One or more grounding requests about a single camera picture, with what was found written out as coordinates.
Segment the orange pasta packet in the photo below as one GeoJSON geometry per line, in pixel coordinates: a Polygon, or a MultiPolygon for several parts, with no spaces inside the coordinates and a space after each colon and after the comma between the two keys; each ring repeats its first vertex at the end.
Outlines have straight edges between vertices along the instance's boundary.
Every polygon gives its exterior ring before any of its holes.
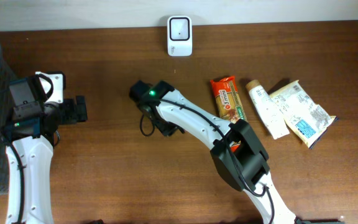
{"type": "Polygon", "coordinates": [[[235,76],[225,77],[219,81],[210,80],[213,96],[221,119],[236,123],[247,117],[239,96],[235,76]]]}

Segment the white tube with tan cap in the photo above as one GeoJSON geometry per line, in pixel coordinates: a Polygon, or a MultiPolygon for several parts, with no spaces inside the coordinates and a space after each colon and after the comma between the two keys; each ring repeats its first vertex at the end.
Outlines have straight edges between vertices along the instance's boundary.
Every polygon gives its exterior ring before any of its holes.
{"type": "Polygon", "coordinates": [[[274,139],[279,139],[288,135],[290,132],[286,126],[282,113],[259,81],[250,81],[246,85],[246,88],[261,121],[271,136],[274,139]]]}

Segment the yellow snack bag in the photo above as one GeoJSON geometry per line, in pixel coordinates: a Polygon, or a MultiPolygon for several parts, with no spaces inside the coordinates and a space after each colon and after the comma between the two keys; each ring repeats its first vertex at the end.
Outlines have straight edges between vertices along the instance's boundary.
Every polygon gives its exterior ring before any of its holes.
{"type": "Polygon", "coordinates": [[[278,106],[286,125],[312,149],[337,121],[301,87],[299,81],[293,81],[270,94],[270,98],[278,106]]]}

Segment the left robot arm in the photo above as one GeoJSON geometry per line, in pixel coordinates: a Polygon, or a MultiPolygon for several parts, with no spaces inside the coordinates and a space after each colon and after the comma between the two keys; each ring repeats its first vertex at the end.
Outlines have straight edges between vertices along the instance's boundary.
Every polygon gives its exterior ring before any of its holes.
{"type": "Polygon", "coordinates": [[[87,121],[84,96],[66,99],[63,72],[36,72],[10,82],[14,101],[1,128],[9,165],[6,223],[53,223],[50,167],[58,127],[87,121]]]}

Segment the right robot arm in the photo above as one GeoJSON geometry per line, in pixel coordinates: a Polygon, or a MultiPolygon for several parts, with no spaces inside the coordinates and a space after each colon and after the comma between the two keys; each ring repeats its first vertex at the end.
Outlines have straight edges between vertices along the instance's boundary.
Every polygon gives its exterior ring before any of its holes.
{"type": "Polygon", "coordinates": [[[301,223],[276,190],[269,155],[247,121],[218,118],[165,81],[152,86],[139,80],[129,96],[164,136],[180,131],[199,139],[209,149],[219,176],[249,196],[264,223],[301,223]]]}

